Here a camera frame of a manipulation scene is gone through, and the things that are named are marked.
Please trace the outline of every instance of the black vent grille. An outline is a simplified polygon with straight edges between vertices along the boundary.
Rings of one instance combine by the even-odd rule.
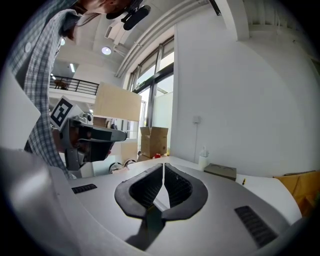
[[[73,187],[72,191],[73,191],[73,193],[78,194],[78,193],[86,192],[86,191],[89,191],[89,190],[94,190],[96,188],[97,188],[96,185],[89,184],[89,185],[84,185],[84,186]]]
[[[276,233],[249,206],[234,210],[260,248],[277,238]]]
[[[173,172],[167,166],[165,167],[164,186],[169,195],[171,208],[187,200],[193,190],[193,187],[188,180]]]
[[[162,187],[163,167],[158,171],[134,183],[129,190],[130,196],[148,209],[154,202]]]

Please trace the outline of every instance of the ceiling beam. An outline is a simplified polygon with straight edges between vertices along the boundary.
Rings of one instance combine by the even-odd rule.
[[[227,29],[236,41],[249,39],[249,26],[242,0],[215,0]]]

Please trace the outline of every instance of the white wall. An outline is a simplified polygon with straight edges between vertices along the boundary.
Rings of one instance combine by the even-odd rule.
[[[320,168],[320,89],[285,38],[234,41],[212,10],[176,25],[171,155],[266,176]],[[202,118],[196,126],[192,117]]]
[[[100,84],[104,82],[113,86],[121,86],[122,80],[115,77],[115,73],[107,70],[104,67],[99,67],[92,64],[80,64],[76,69],[73,79],[89,81]]]

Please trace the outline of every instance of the black railing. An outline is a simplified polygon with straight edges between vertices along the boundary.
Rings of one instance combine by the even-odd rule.
[[[54,78],[55,79],[53,79],[52,76],[50,78],[50,88],[97,95],[99,87],[98,83],[56,75],[54,76]]]

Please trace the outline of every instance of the wooden board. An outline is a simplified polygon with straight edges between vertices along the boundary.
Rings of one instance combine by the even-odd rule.
[[[101,82],[96,94],[94,115],[139,121],[141,96]]]

